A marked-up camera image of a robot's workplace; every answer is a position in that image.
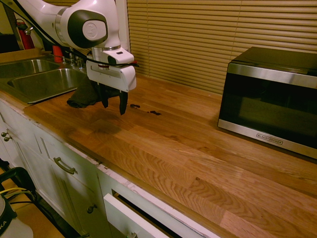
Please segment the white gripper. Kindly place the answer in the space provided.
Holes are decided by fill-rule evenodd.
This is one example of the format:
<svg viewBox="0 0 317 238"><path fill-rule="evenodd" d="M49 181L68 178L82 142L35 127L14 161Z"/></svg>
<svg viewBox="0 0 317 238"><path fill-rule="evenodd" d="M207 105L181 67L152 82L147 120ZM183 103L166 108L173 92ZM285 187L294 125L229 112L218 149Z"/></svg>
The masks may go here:
<svg viewBox="0 0 317 238"><path fill-rule="evenodd" d="M86 63L87 76L91 81L98 83L98 94L104 108L108 107L108 95L106 86L121 90L119 92L119 111L123 115L128 103L128 92L136 88L136 72L133 66L101 69L97 63L88 61Z"/></svg>

